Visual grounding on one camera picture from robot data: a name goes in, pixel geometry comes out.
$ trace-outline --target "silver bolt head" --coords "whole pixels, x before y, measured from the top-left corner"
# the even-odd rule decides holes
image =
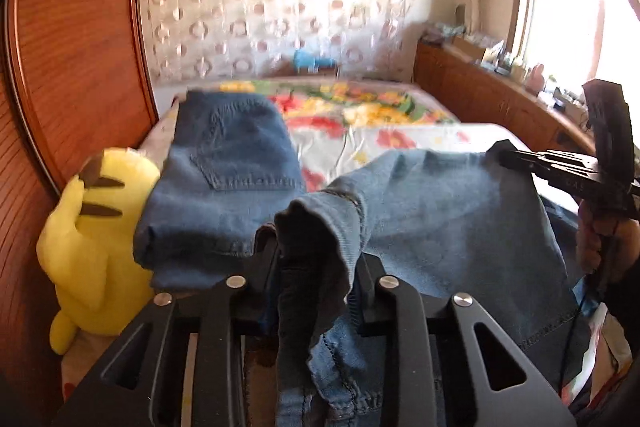
[[[381,277],[378,282],[380,286],[386,288],[387,290],[392,290],[393,288],[398,288],[400,285],[400,281],[396,279],[393,275],[385,275]]]
[[[167,306],[174,301],[174,296],[171,293],[162,292],[154,296],[154,304],[156,306]]]
[[[246,284],[246,279],[241,275],[232,275],[226,280],[226,285],[229,288],[241,288]]]
[[[453,302],[463,308],[469,308],[474,303],[474,299],[468,293],[460,292],[453,295]]]

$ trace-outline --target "cable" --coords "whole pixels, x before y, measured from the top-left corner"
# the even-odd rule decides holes
[[[558,396],[562,398],[562,382],[564,381],[564,374],[566,372],[566,367],[569,362],[569,346],[571,345],[572,336],[574,336],[575,325],[578,322],[578,317],[580,316],[580,312],[582,311],[582,306],[584,306],[584,302],[587,300],[587,295],[589,294],[589,290],[587,289],[580,300],[580,304],[578,304],[578,309],[575,311],[574,317],[571,319],[571,327],[569,327],[569,333],[566,336],[566,342],[564,343],[564,350],[562,351],[562,360],[560,362],[560,382],[558,384]]]
[[[606,280],[604,279],[609,278],[609,272],[610,272],[611,264],[613,263],[613,255],[614,255],[614,252],[612,252],[611,250],[613,250],[616,245],[615,237],[616,237],[616,232],[618,231],[619,224],[620,224],[620,220],[617,220],[615,226],[613,227],[613,232],[611,233],[611,236],[610,236],[612,239],[609,244],[609,248],[607,248],[607,251],[602,256],[601,265],[602,265],[603,281],[601,281],[600,284],[598,284],[598,287],[601,287],[603,282],[604,282],[604,285],[606,286]],[[569,333],[566,336],[566,342],[564,343],[564,350],[562,351],[562,360],[560,362],[560,382],[558,384],[558,396],[560,398],[562,398],[562,382],[564,381],[564,374],[566,372],[566,367],[569,362],[569,347],[571,346],[571,339],[574,336],[575,325],[577,324],[578,317],[582,312],[582,306],[584,306],[584,303],[587,300],[587,295],[589,295],[590,291],[594,291],[592,288],[589,288],[586,285],[585,287],[586,287],[585,292],[584,292],[584,295],[582,296],[582,299],[580,300],[580,304],[578,304],[578,309],[575,311],[574,317],[571,319],[571,327],[569,327]]]

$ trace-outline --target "blue jeans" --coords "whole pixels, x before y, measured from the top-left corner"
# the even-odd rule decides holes
[[[279,427],[379,422],[385,339],[356,334],[345,305],[361,252],[421,293],[471,293],[557,384],[577,303],[531,177],[498,164],[503,147],[513,146],[389,152],[276,214]],[[574,335],[569,377],[588,344],[584,321]]]
[[[242,269],[255,230],[305,192],[278,110],[258,94],[190,91],[134,236],[155,288],[205,289]]]

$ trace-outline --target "hand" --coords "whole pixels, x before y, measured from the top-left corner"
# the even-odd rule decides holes
[[[620,244],[611,267],[610,281],[620,282],[626,271],[631,268],[640,257],[640,225],[637,221],[616,216],[594,217],[589,203],[583,201],[578,209],[577,258],[585,273],[592,273],[600,265],[599,235],[612,235],[616,227],[616,237]]]

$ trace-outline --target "pikachu plush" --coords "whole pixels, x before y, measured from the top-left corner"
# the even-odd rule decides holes
[[[118,335],[153,296],[132,242],[158,167],[131,149],[105,149],[68,182],[36,247],[60,311],[49,342],[62,355],[81,328]]]

